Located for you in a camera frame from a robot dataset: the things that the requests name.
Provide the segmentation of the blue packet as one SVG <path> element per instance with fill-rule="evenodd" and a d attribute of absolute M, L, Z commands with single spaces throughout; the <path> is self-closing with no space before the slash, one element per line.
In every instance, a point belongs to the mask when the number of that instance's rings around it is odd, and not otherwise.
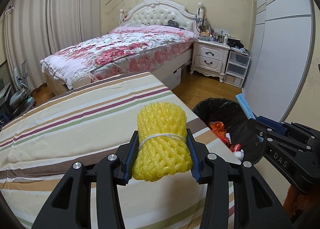
<path fill-rule="evenodd" d="M 235 99 L 248 119 L 249 130 L 251 130 L 257 136 L 260 142 L 263 142 L 263 133 L 258 134 L 256 117 L 254 113 L 251 111 L 251 108 L 249 107 L 249 104 L 245 99 L 244 95 L 242 93 L 237 94 L 235 96 Z"/>

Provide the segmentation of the red crumpled plastic bag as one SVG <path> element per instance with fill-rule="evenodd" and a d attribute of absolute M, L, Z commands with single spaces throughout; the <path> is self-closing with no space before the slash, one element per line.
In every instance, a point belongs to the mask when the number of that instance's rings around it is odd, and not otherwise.
<path fill-rule="evenodd" d="M 233 153 L 241 152 L 240 144 L 232 144 L 230 134 L 225 130 L 223 122 L 215 121 L 209 123 L 211 131 L 231 150 Z"/>

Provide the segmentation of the striped bed sheet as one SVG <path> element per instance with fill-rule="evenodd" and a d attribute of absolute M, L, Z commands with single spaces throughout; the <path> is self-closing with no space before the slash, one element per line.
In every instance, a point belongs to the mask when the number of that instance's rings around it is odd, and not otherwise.
<path fill-rule="evenodd" d="M 22 228 L 31 228 L 48 196 L 75 162 L 98 163 L 127 143 L 144 106 L 180 106 L 196 141 L 225 161 L 235 155 L 161 81 L 124 74 L 58 96 L 1 130 L 1 194 Z M 199 228 L 206 186 L 190 172 L 118 188 L 127 228 Z"/>

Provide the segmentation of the yellow foam net roll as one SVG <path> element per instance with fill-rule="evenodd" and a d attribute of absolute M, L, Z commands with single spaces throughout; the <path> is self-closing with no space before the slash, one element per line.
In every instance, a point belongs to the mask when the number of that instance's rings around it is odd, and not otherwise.
<path fill-rule="evenodd" d="M 178 105 L 157 102 L 137 115 L 138 155 L 132 168 L 135 180 L 155 182 L 191 170 L 187 146 L 187 116 Z"/>

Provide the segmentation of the plastic drawer unit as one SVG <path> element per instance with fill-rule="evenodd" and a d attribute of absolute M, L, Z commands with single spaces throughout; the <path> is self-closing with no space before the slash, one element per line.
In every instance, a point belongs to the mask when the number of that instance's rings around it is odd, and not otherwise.
<path fill-rule="evenodd" d="M 223 82 L 242 88 L 250 62 L 251 57 L 247 53 L 235 49 L 229 50 Z"/>

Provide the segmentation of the black trash bin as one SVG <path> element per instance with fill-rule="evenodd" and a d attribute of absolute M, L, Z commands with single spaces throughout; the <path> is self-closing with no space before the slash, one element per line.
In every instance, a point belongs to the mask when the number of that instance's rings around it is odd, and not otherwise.
<path fill-rule="evenodd" d="M 226 132 L 231 135 L 231 143 L 241 145 L 245 161 L 256 164 L 261 160 L 263 144 L 249 130 L 248 119 L 237 102 L 227 98 L 207 98 L 194 106 L 193 112 L 206 125 L 222 122 Z"/>

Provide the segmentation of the white tufted headboard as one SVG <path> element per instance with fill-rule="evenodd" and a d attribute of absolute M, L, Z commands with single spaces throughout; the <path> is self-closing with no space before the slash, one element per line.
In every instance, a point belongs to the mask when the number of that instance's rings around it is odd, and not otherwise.
<path fill-rule="evenodd" d="M 170 0 L 144 0 L 129 11 L 120 10 L 119 24 L 129 26 L 140 25 L 167 25 L 170 20 L 179 24 L 187 31 L 199 35 L 196 26 L 196 15 L 187 9 Z"/>

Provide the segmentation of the white tissue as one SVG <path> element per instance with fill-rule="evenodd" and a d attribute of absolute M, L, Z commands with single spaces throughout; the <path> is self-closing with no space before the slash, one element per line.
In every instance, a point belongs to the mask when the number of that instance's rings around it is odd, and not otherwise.
<path fill-rule="evenodd" d="M 236 156 L 236 158 L 239 160 L 239 161 L 243 161 L 244 159 L 244 151 L 241 149 L 240 151 L 236 151 L 234 152 L 234 155 Z"/>

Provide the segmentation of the grey office chair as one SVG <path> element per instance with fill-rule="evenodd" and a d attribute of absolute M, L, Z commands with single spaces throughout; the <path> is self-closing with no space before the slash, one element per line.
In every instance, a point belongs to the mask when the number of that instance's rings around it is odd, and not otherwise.
<path fill-rule="evenodd" d="M 12 85 L 7 84 L 1 89 L 1 114 L 8 120 L 13 120 L 27 113 L 36 103 L 28 85 L 28 72 L 26 72 L 25 67 L 26 62 L 25 60 L 22 63 L 22 74 L 20 76 L 18 75 L 18 69 L 14 68 L 13 77 L 16 92 L 9 98 Z"/>

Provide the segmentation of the white wardrobe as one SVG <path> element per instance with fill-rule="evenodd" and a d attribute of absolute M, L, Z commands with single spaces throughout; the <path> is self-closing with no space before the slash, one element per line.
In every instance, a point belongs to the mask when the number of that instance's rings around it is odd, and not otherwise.
<path fill-rule="evenodd" d="M 251 66 L 242 88 L 257 116 L 284 121 L 306 79 L 315 42 L 312 0 L 257 0 Z"/>

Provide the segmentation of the orange plastic bag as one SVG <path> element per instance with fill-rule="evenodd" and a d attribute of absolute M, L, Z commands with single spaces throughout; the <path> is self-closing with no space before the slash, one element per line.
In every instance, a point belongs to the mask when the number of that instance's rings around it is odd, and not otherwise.
<path fill-rule="evenodd" d="M 298 214 L 298 211 L 308 211 L 319 203 L 319 191 L 310 194 L 301 194 L 295 187 L 290 186 L 283 208 L 289 218 Z"/>

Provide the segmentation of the white nightstand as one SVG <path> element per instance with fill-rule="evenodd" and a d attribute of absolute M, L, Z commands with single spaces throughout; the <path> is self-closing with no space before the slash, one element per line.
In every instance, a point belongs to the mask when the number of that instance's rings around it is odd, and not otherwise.
<path fill-rule="evenodd" d="M 223 82 L 230 47 L 215 41 L 194 41 L 190 74 L 195 71 Z"/>

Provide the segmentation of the beige curtains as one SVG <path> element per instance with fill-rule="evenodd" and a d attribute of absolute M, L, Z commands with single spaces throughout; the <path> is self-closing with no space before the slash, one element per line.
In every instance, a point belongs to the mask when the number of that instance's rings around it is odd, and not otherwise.
<path fill-rule="evenodd" d="M 100 35 L 100 0 L 10 0 L 4 12 L 10 70 L 26 63 L 32 89 L 44 84 L 40 61 Z"/>

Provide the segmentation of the floral bed with quilt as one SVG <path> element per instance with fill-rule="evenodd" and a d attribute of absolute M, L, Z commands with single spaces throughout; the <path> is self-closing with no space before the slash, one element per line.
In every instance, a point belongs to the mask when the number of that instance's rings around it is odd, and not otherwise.
<path fill-rule="evenodd" d="M 120 26 L 41 60 L 45 77 L 69 90 L 118 74 L 153 72 L 183 54 L 197 36 L 163 26 Z"/>

